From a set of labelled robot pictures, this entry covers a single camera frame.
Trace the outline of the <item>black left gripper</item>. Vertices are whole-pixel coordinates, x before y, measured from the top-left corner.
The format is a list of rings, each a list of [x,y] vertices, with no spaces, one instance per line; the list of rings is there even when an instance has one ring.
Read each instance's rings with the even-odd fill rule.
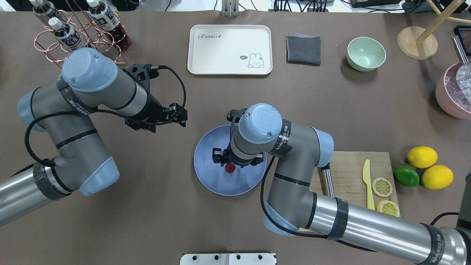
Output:
[[[150,80],[159,76],[159,70],[167,69],[177,77],[183,89],[183,106],[177,103],[172,103],[168,107],[164,107],[160,102],[151,94]],[[151,64],[140,65],[134,64],[131,67],[123,70],[128,74],[137,84],[139,84],[146,91],[146,102],[138,114],[128,116],[125,119],[125,124],[134,130],[148,130],[154,133],[156,126],[159,124],[177,123],[182,127],[186,126],[187,110],[184,108],[186,103],[186,90],[185,86],[178,76],[178,74],[168,66]]]

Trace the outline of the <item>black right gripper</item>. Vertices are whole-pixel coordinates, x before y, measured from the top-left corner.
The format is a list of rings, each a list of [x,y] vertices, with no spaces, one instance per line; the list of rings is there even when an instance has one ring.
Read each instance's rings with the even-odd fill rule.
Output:
[[[221,164],[224,166],[228,163],[234,163],[241,168],[250,165],[256,166],[264,161],[264,154],[260,152],[257,155],[249,155],[242,152],[235,144],[233,139],[234,133],[238,130],[238,124],[247,109],[235,110],[232,109],[227,113],[226,119],[231,122],[229,133],[229,144],[224,151],[219,148],[212,149],[212,161],[214,164]]]

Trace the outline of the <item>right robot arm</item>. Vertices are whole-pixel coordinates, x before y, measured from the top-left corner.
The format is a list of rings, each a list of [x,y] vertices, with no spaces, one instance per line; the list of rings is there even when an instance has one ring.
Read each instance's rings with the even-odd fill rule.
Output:
[[[330,134],[283,119],[269,104],[227,113],[230,141],[213,149],[216,164],[244,167],[260,163],[262,153],[278,158],[268,200],[261,195],[266,227],[280,234],[336,241],[365,251],[394,255],[418,265],[470,264],[470,176],[455,228],[412,223],[380,213],[375,205],[355,206],[334,196],[329,162]]]

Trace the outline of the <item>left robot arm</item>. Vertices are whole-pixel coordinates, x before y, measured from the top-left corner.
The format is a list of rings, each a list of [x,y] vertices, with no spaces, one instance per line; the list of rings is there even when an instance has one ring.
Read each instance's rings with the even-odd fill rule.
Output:
[[[98,50],[83,47],[65,60],[61,74],[20,99],[17,111],[28,128],[25,146],[35,163],[1,184],[1,225],[74,191],[96,194],[119,179],[116,163],[90,119],[108,113],[134,130],[185,127],[185,104],[164,107],[150,80],[168,66],[135,64],[119,69]]]

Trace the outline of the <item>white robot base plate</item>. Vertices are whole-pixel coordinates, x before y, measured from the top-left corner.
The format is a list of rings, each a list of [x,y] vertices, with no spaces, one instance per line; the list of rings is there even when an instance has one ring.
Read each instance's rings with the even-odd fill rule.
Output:
[[[180,265],[276,265],[273,253],[185,254]]]

